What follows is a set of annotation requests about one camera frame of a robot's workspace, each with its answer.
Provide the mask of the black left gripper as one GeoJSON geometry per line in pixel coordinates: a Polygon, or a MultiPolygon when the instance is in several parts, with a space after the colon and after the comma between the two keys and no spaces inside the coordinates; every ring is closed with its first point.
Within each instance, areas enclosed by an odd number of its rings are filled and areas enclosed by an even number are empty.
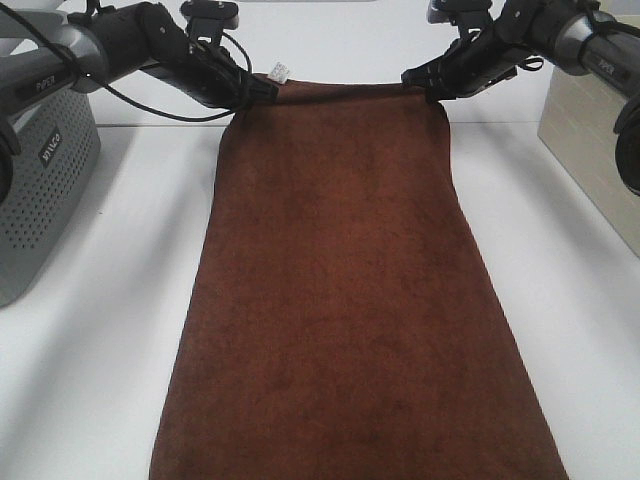
{"type": "Polygon", "coordinates": [[[208,108],[249,108],[277,100],[276,86],[252,86],[252,74],[220,45],[225,30],[190,33],[160,3],[116,8],[89,1],[68,22],[96,45],[86,70],[107,85],[140,70],[208,108]]]}

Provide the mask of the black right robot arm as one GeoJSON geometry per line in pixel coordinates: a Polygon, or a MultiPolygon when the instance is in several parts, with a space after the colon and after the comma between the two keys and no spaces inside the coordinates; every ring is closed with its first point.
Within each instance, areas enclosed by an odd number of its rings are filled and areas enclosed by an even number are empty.
{"type": "Polygon", "coordinates": [[[545,61],[573,76],[595,75],[626,103],[613,127],[615,162],[628,190],[639,191],[639,30],[597,1],[509,0],[498,17],[489,1],[432,1],[427,20],[459,33],[441,56],[401,75],[427,102],[472,97],[518,70],[545,61]]]}

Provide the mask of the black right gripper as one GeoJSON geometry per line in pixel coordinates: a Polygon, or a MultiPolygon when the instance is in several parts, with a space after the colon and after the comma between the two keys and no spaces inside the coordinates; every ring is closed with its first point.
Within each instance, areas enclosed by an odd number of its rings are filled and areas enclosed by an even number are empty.
{"type": "Polygon", "coordinates": [[[468,98],[520,69],[538,71],[544,60],[534,54],[527,38],[546,1],[507,1],[497,18],[483,25],[459,24],[459,38],[440,57],[401,74],[404,87],[424,90],[425,100],[468,98]]]}

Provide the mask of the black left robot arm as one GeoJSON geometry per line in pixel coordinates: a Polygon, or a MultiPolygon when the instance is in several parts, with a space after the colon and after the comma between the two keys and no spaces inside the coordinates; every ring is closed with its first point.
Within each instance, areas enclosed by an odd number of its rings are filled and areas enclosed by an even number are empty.
{"type": "Polygon", "coordinates": [[[223,118],[255,102],[273,102],[277,86],[239,66],[222,39],[238,25],[237,4],[186,1],[186,27],[160,3],[124,7],[89,1],[83,12],[17,10],[2,5],[4,39],[30,39],[34,50],[1,63],[1,195],[8,196],[13,160],[22,148],[13,119],[65,90],[110,90],[142,71],[223,118]]]}

